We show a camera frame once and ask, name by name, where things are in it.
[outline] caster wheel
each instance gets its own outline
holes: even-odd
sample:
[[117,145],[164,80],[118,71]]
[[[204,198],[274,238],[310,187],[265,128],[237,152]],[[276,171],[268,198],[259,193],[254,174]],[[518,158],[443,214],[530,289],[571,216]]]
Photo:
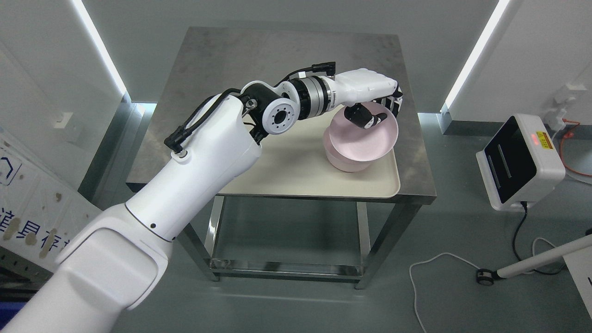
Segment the caster wheel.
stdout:
[[477,283],[482,286],[492,286],[493,272],[484,268],[477,270]]

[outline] white pole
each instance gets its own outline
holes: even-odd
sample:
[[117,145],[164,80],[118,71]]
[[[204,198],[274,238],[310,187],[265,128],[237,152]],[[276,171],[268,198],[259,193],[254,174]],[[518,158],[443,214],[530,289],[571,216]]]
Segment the white pole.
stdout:
[[537,254],[496,271],[501,278],[510,278],[560,260],[564,255],[592,246],[592,235],[576,239],[549,251]]

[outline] white wall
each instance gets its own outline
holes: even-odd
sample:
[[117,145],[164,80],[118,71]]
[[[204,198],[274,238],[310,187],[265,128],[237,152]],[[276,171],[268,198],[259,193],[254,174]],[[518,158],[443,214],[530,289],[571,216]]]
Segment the white wall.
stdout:
[[[76,189],[123,92],[69,0],[0,2],[0,132]],[[68,142],[63,112],[82,127]]]
[[159,99],[189,26],[344,31],[399,35],[419,112],[440,110],[497,3],[496,0],[83,1],[136,101]]
[[[453,120],[506,121],[544,115],[564,84],[592,89],[592,2],[524,0],[472,83],[449,108]],[[592,93],[568,109],[592,124]]]

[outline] gray floor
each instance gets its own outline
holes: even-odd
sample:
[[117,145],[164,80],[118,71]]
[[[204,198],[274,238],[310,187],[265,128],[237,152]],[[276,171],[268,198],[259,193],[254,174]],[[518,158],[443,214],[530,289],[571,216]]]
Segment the gray floor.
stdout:
[[[138,308],[121,316],[114,332],[420,332],[409,265],[441,252],[481,267],[511,264],[511,236],[522,217],[489,205],[475,160],[487,137],[442,136],[434,114],[421,114],[420,120],[438,198],[421,209],[367,289],[260,278],[223,277],[213,283],[176,244],[160,284]],[[570,140],[569,145],[574,156],[590,154],[590,141]],[[577,165],[589,167],[587,158]],[[121,184],[113,202],[130,195]],[[583,236],[592,228],[591,197],[592,186],[566,178],[530,211],[518,251],[527,256],[537,236],[556,244]],[[373,237],[391,208],[368,206]],[[203,234],[206,210],[192,223]],[[227,202],[218,253],[235,259],[350,264],[357,259],[355,228],[353,203],[233,198]],[[414,269],[428,332],[592,332],[567,271],[520,276],[493,287],[477,285],[474,273],[449,257]]]

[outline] white device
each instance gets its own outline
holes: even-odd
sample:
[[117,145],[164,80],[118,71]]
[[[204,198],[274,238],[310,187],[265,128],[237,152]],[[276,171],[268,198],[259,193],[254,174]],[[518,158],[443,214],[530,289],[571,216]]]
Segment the white device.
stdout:
[[[339,104],[389,100],[391,111],[400,105],[397,81],[376,72],[330,78],[334,63],[306,71],[327,76],[288,75],[275,87],[253,81],[205,100],[165,140],[172,159],[128,202],[102,212],[72,240],[53,277],[3,332],[110,331],[121,311],[137,306],[158,283],[171,242],[187,223],[257,161],[267,135]],[[255,125],[250,131],[243,124],[247,114]]]
[[565,177],[556,147],[538,116],[515,114],[477,153],[491,206],[521,212],[549,194]]

